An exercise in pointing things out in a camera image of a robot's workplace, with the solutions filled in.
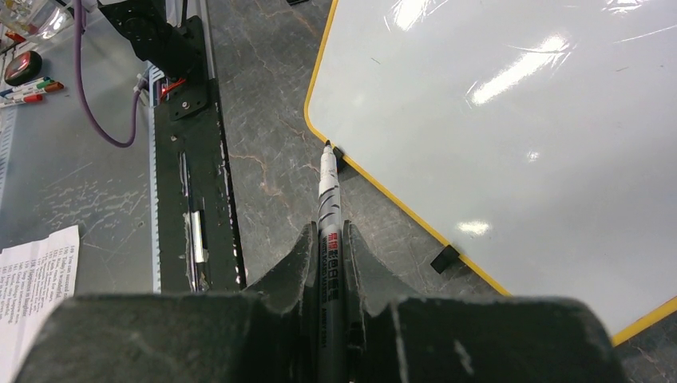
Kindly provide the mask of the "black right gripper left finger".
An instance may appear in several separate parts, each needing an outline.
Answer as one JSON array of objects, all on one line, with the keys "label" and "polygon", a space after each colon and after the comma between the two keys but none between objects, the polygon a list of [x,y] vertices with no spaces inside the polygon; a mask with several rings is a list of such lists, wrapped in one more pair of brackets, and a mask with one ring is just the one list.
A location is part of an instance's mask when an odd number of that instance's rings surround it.
[{"label": "black right gripper left finger", "polygon": [[317,228],[238,292],[99,294],[46,319],[18,382],[313,382]]}]

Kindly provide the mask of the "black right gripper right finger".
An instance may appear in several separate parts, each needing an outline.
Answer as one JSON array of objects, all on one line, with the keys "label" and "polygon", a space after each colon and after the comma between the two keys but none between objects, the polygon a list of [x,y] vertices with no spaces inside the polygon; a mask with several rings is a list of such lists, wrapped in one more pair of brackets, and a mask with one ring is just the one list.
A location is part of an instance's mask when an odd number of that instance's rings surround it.
[{"label": "black right gripper right finger", "polygon": [[343,232],[356,382],[624,382],[606,330],[562,297],[422,296]]}]

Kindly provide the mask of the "white black whiteboard marker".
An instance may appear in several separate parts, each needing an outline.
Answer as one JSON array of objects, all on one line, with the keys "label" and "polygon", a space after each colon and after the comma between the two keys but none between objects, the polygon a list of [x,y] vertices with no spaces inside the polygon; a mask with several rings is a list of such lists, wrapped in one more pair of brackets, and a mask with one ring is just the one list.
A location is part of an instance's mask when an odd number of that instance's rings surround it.
[{"label": "white black whiteboard marker", "polygon": [[319,344],[318,381],[347,382],[345,278],[342,259],[342,210],[334,148],[328,140],[320,159]]}]

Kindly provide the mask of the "yellow framed whiteboard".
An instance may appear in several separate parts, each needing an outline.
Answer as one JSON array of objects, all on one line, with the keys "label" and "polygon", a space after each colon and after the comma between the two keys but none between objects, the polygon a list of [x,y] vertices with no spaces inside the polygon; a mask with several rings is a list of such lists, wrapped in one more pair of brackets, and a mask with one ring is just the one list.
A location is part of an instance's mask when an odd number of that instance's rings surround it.
[{"label": "yellow framed whiteboard", "polygon": [[500,293],[675,312],[675,2],[335,1],[304,114]]}]

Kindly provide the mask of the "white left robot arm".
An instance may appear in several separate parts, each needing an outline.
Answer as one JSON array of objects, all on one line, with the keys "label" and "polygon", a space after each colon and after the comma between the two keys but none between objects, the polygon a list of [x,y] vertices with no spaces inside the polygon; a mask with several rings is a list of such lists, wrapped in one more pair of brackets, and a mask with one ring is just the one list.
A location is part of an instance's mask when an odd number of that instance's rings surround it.
[{"label": "white left robot arm", "polygon": [[201,18],[194,15],[173,26],[158,4],[158,1],[97,3],[99,11],[131,43],[140,60],[152,63],[173,80],[205,82],[208,63]]}]

